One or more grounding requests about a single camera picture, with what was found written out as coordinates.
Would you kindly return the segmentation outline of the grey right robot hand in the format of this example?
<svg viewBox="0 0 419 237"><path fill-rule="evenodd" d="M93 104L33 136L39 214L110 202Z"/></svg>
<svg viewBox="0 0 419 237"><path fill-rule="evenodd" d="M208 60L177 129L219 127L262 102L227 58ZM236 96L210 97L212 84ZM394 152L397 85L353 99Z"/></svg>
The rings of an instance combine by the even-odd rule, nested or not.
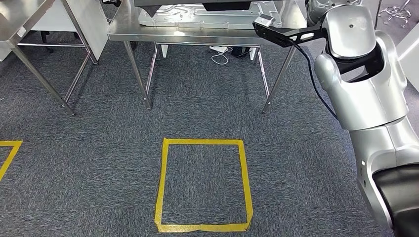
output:
<svg viewBox="0 0 419 237"><path fill-rule="evenodd" d="M314 26L331 8L340 5L359 5L361 0L305 0L307 26Z"/></svg>

